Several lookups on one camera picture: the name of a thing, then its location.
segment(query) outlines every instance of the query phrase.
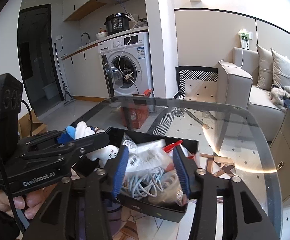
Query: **black box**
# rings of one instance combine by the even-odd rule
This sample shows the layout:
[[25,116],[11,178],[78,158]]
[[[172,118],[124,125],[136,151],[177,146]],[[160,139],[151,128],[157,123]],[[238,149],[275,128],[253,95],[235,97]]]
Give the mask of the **black box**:
[[[147,133],[141,133],[136,131],[127,131],[124,129],[118,129],[110,127],[105,132],[109,135],[109,144],[114,145],[116,147],[120,147],[122,138],[124,133],[126,133],[135,143],[145,143],[156,141],[160,139],[165,139],[166,145],[171,143],[175,143],[178,140],[182,140],[182,145],[192,153],[196,153],[198,142],[187,139],[179,139],[172,137],[165,137]],[[90,171],[94,170],[94,168],[98,167],[98,161],[91,161],[86,156],[80,159],[80,161],[75,164],[73,169],[80,176],[88,176]],[[148,202],[147,198],[143,198],[141,200],[134,199],[130,196],[119,194],[117,199],[121,202],[121,204],[125,207],[133,209],[135,211],[141,212],[143,214],[161,218],[164,220],[169,220],[173,222],[180,222],[182,217],[186,213],[187,204],[185,206],[178,206],[176,203],[168,205],[167,207],[156,206]]]

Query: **washing machine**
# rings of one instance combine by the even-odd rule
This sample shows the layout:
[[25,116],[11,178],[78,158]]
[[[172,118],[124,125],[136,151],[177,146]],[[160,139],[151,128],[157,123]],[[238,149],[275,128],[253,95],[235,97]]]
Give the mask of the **washing machine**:
[[131,38],[129,34],[103,41],[98,44],[98,51],[110,97],[143,94],[153,88],[147,32],[132,34]]

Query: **faucet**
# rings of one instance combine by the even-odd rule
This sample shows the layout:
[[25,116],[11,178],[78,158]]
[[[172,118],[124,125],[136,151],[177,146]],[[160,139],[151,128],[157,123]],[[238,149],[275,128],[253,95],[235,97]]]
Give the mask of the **faucet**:
[[87,35],[88,35],[88,41],[89,41],[89,43],[90,43],[90,36],[89,36],[88,33],[83,33],[80,37],[82,38],[84,34],[87,34]]

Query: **cabinet handle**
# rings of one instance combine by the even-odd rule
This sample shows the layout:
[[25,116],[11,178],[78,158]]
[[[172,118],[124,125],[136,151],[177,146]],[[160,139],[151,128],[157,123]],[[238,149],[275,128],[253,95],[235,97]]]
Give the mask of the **cabinet handle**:
[[284,162],[280,162],[279,165],[277,165],[277,170],[279,171],[284,166],[284,164]]

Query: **human hand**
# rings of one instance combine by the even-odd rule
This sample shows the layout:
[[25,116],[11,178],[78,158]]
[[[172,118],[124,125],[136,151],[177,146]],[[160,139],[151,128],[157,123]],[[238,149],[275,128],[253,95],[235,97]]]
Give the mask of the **human hand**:
[[[36,191],[30,192],[27,194],[26,200],[24,200],[22,196],[15,197],[15,207],[18,209],[24,209],[25,204],[27,204],[28,208],[25,210],[25,217],[27,219],[33,219],[40,207],[43,205],[46,198],[53,191],[55,186],[56,184],[53,184],[45,187],[44,189],[41,188]],[[11,217],[14,217],[7,195],[2,190],[0,190],[0,211],[5,212]]]

